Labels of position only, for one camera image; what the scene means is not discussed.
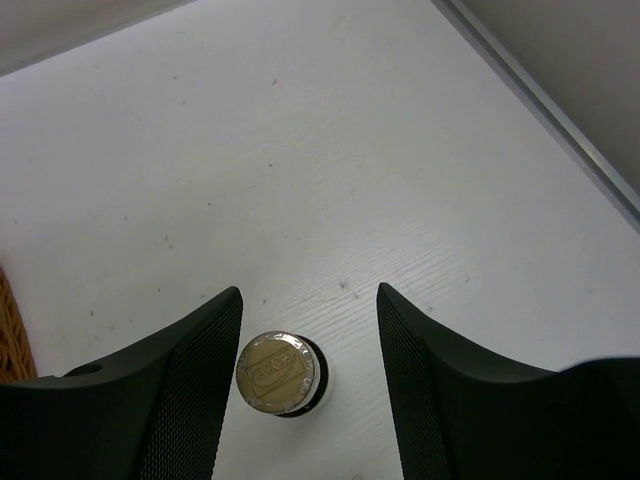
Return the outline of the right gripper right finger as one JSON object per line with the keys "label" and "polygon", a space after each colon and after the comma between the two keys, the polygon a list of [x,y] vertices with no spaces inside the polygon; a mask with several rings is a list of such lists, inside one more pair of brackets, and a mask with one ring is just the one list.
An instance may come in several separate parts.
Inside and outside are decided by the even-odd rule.
{"label": "right gripper right finger", "polygon": [[388,284],[376,297],[407,479],[635,479],[639,361],[554,372],[494,353]]}

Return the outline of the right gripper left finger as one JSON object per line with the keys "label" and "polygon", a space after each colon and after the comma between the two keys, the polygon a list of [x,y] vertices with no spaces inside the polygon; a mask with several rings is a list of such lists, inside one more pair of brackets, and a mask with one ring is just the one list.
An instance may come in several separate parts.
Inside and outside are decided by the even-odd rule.
{"label": "right gripper left finger", "polygon": [[229,287],[64,376],[2,385],[2,478],[211,478],[242,311]]}

